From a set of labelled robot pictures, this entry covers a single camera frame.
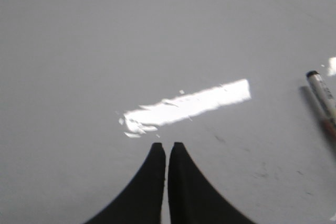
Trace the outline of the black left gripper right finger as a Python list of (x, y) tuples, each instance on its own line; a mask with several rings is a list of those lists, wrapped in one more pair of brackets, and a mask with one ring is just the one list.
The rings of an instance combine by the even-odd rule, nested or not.
[(181, 142), (171, 150), (167, 190), (171, 223), (253, 223), (210, 184)]

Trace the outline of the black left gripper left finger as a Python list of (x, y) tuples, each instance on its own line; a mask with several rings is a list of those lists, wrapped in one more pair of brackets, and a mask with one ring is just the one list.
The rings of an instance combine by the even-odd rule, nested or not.
[(160, 223), (166, 156), (161, 143), (153, 143), (137, 171), (118, 196), (87, 223)]

